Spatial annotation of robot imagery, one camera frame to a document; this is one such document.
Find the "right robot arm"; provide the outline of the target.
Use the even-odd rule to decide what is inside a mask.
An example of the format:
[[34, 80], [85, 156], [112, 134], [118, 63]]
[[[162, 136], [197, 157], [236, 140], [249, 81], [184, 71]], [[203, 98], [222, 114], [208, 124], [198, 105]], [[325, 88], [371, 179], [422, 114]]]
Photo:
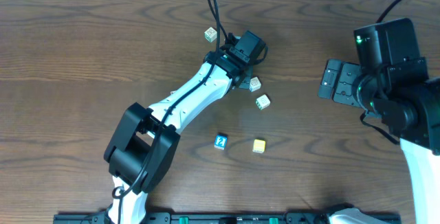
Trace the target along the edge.
[[404, 152], [417, 223], [439, 222], [439, 79], [431, 79], [413, 23], [397, 19], [353, 32], [359, 62], [329, 59], [320, 98], [379, 118], [376, 130]]

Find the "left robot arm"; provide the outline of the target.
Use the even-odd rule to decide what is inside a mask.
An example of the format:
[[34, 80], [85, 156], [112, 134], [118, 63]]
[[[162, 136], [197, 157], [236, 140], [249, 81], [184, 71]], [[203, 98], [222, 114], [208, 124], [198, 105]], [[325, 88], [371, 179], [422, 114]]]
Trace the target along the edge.
[[104, 152], [113, 177], [113, 203], [105, 223], [141, 223], [146, 199], [168, 172], [182, 131], [207, 106], [238, 87], [248, 68], [265, 60], [268, 46], [257, 35], [229, 34], [208, 52], [199, 71], [160, 102], [132, 104], [123, 113]]

